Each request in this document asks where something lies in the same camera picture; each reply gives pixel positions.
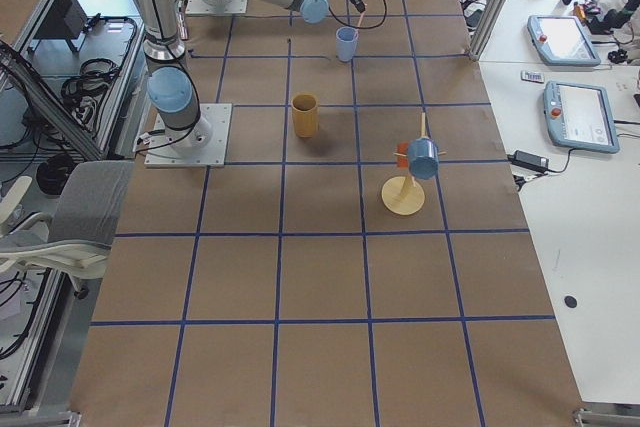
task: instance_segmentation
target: remote control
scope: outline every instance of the remote control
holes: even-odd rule
[[[522,72],[520,72],[520,78],[527,82],[544,84],[544,76],[542,75],[542,72],[532,72],[530,70],[523,70]]]

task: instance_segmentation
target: yellow cup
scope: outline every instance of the yellow cup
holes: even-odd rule
[[[308,92],[296,94],[291,101],[293,128],[298,137],[308,138],[318,132],[318,99]]]

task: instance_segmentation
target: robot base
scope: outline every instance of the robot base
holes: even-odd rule
[[[220,3],[209,4],[204,0],[189,0],[186,14],[200,15],[233,15],[247,12],[247,0],[224,0]]]
[[[223,167],[231,125],[231,104],[200,104],[201,115],[211,124],[212,135],[209,142],[190,151],[176,151],[173,146],[161,147],[147,152],[144,164],[154,167]],[[164,129],[164,122],[158,115],[154,129]],[[166,144],[164,136],[151,138],[149,147]]]

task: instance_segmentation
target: chair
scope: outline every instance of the chair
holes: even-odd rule
[[[85,297],[88,290],[80,279],[104,275],[132,170],[133,163],[127,161],[79,164],[69,176],[53,216],[31,214],[0,238],[0,273],[12,267],[18,271],[56,269],[69,276],[78,298]],[[2,215],[14,211],[28,188],[30,182],[23,179],[0,203],[0,235],[6,220]],[[48,226],[46,240],[32,231],[38,222]]]

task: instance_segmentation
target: blue joint cap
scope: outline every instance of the blue joint cap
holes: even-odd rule
[[[327,0],[304,0],[300,6],[300,14],[308,24],[317,24],[327,16],[329,2]]]
[[[416,139],[407,147],[409,172],[417,179],[427,180],[438,173],[438,146],[431,139]]]
[[[149,77],[147,91],[156,108],[167,114],[181,112],[193,97],[187,74],[176,67],[161,67],[156,70]]]

